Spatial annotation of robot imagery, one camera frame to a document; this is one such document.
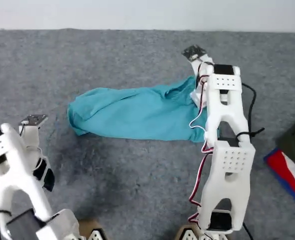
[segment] crumpled fabric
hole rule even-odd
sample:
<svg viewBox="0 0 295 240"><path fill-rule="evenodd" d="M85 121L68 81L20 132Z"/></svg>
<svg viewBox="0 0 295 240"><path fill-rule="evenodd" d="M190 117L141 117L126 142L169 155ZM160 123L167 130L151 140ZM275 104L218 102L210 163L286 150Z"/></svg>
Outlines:
<svg viewBox="0 0 295 240"><path fill-rule="evenodd" d="M77 135L87 133L136 140L204 141L201 128L189 127L198 115L190 97L195 77L172 85L130 89L95 88L68 105L67 119ZM205 127L206 108L193 123Z"/></svg>

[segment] red white and blue object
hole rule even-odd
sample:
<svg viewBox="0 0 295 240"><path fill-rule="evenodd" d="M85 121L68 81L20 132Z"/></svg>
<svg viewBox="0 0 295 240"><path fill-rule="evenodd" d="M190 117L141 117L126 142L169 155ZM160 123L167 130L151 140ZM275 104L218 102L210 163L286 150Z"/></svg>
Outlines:
<svg viewBox="0 0 295 240"><path fill-rule="evenodd" d="M282 186L295 198L295 163L278 148L270 152L264 161Z"/></svg>

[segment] gray carpet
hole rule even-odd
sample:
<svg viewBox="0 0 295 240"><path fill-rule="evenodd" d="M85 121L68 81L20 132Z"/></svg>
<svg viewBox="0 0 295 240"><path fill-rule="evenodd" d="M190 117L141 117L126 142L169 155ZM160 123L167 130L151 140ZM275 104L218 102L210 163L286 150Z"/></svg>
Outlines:
<svg viewBox="0 0 295 240"><path fill-rule="evenodd" d="M214 61L237 65L257 102L251 196L245 221L256 240L295 240L295 201L263 162L274 138L295 122L295 34L52 30L0 31L0 124L27 114L49 114L41 147L56 175L47 193L55 211L96 217L112 240L172 240L195 208L188 202L201 155L188 141L77 137L67 104L97 87L170 84L192 74L181 56L199 44ZM247 113L252 93L244 90ZM208 162L201 179L205 182ZM13 209L29 207L16 194ZM235 240L249 239L244 229Z"/></svg>

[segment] white wall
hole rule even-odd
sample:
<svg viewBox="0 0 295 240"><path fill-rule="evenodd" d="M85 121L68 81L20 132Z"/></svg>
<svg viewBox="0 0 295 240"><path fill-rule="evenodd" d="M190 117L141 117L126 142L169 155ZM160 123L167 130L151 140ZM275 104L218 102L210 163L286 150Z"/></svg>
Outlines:
<svg viewBox="0 0 295 240"><path fill-rule="evenodd" d="M0 0L0 29L295 32L295 0Z"/></svg>

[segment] teal cloth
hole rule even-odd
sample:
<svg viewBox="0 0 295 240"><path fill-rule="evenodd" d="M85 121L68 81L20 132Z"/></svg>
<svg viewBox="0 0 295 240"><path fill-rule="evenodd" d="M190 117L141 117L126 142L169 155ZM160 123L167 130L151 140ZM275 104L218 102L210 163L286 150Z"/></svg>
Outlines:
<svg viewBox="0 0 295 240"><path fill-rule="evenodd" d="M190 98L195 78L172 85L130 89L95 88L68 105L67 118L77 135L137 140L204 141L201 128L189 123L198 114ZM206 108L193 125L205 126Z"/></svg>

